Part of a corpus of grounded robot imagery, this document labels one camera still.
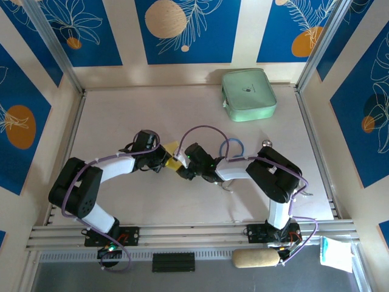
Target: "small metal ball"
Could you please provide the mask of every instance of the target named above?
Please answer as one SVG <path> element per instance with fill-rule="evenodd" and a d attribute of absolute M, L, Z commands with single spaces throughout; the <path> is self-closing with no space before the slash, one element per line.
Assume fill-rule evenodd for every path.
<path fill-rule="evenodd" d="M 266 147 L 266 146 L 268 146 L 268 147 L 273 147 L 272 141 L 270 141 L 270 140 L 264 140 L 264 141 L 262 141 L 262 147 Z"/>

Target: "gray floor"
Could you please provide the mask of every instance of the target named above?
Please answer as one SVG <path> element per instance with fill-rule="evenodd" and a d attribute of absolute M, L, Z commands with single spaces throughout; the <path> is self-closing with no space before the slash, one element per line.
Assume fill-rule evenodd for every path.
<path fill-rule="evenodd" d="M 111 274 L 97 263 L 43 263 L 32 291 L 358 291 L 353 274 L 321 266 L 319 246 L 307 246 L 285 267 L 236 269 L 229 260 L 196 261 L 193 273 L 152 273 L 151 262 Z"/>

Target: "yellow object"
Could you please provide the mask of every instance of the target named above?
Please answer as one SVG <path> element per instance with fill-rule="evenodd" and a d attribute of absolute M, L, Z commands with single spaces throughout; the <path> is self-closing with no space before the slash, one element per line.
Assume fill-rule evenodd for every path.
<path fill-rule="evenodd" d="M 236 249 L 232 252 L 232 262 L 237 268 L 276 266 L 280 256 L 272 248 Z"/>
<path fill-rule="evenodd" d="M 178 148 L 178 142 L 174 141 L 172 143 L 165 144 L 164 148 L 170 155 L 173 156 L 175 149 Z M 169 169 L 173 169 L 174 171 L 177 171 L 177 169 L 179 169 L 181 165 L 182 165 L 181 162 L 175 161 L 173 157 L 170 158 L 168 162 L 166 162 L 165 164 L 166 167 L 168 167 Z"/>

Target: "orange circle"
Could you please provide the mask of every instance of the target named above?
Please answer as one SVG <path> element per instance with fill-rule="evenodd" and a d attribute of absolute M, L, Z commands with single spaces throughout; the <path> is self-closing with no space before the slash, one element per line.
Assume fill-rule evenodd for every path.
<path fill-rule="evenodd" d="M 371 116 L 366 116 L 362 120 L 362 129 L 366 133 L 371 133 L 374 130 L 374 119 Z"/>
<path fill-rule="evenodd" d="M 35 118 L 31 110 L 24 105 L 14 105 L 7 111 L 5 120 L 9 122 L 5 131 L 11 144 L 22 150 L 30 148 L 36 133 Z"/>
<path fill-rule="evenodd" d="M 310 30 L 299 34 L 294 39 L 292 44 L 293 55 L 296 57 L 308 57 L 311 54 L 322 31 L 323 28 L 321 26 L 315 26 Z"/>
<path fill-rule="evenodd" d="M 81 49 L 82 46 L 81 41 L 78 38 L 74 38 L 72 36 L 66 40 L 66 43 L 69 47 L 75 50 Z"/>

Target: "white paper tag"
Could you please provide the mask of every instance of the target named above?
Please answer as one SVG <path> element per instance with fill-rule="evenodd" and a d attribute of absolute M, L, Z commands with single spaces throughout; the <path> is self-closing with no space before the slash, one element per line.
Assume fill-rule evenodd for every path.
<path fill-rule="evenodd" d="M 331 266 L 352 273 L 353 254 L 351 253 L 351 243 L 321 237 L 320 263 L 324 266 Z"/>

